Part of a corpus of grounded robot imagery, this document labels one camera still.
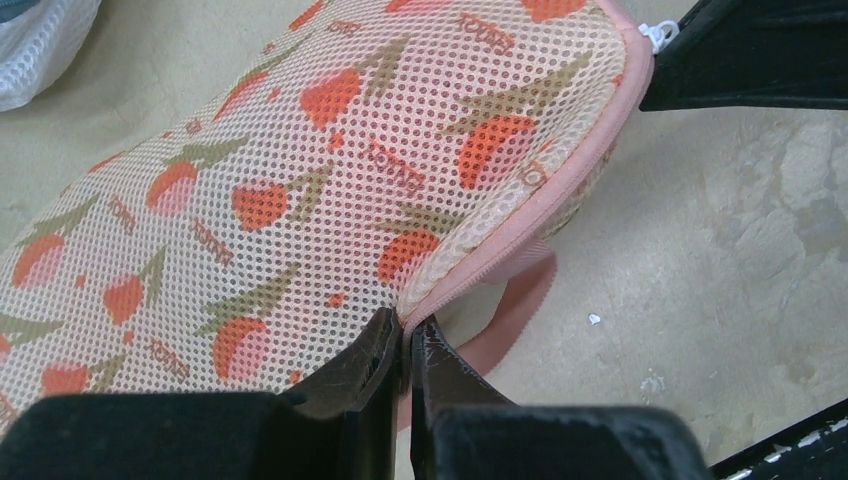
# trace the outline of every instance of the gray floor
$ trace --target gray floor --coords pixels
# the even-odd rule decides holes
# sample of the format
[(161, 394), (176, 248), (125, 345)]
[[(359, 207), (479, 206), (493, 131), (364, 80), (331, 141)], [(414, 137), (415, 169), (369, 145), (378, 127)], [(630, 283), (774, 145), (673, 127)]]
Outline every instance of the gray floor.
[[(92, 163), (218, 93), (310, 3), (104, 0), (67, 75), (0, 114), (0, 244)], [(625, 3), (656, 22), (692, 2)], [(669, 408), (724, 458), (848, 396), (846, 211), (846, 113), (636, 113), (554, 239), (556, 294), (489, 378), (522, 403)], [(498, 293), (442, 312), (450, 337)]]

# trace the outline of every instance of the carrot print fabric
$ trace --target carrot print fabric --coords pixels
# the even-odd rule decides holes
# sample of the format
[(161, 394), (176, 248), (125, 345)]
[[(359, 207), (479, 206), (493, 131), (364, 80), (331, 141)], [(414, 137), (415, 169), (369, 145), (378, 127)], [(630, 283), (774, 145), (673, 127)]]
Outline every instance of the carrot print fabric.
[(567, 166), (625, 45), (592, 0), (320, 0), (0, 256), (0, 432), (43, 395), (283, 391)]

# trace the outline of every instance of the pink strap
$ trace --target pink strap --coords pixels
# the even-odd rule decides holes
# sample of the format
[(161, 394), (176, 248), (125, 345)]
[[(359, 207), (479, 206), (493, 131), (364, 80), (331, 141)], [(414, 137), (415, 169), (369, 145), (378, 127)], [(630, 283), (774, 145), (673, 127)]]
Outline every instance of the pink strap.
[[(518, 335), (539, 310), (556, 278), (557, 261), (544, 240), (532, 238), (516, 254), (492, 270), (483, 281), (509, 279), (492, 321), (457, 352), (481, 375), (506, 356)], [(398, 430), (412, 421), (409, 396), (398, 406)]]

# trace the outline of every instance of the white string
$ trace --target white string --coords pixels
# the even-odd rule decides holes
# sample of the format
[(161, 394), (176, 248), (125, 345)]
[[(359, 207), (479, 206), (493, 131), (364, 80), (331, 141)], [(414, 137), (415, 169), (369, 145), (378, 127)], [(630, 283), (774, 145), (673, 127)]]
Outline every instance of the white string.
[(662, 52), (672, 40), (680, 35), (680, 27), (673, 20), (666, 20), (656, 26), (643, 23), (639, 25), (639, 31), (654, 44), (654, 55)]

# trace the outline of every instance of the white plastic bag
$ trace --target white plastic bag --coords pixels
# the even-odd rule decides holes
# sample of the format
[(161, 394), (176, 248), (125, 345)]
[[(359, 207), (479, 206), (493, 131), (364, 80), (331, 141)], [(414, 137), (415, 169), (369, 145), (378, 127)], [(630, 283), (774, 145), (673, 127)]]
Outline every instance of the white plastic bag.
[[(0, 0), (0, 8), (24, 3)], [(100, 0), (40, 0), (0, 23), (0, 112), (29, 103), (62, 75), (99, 6)]]

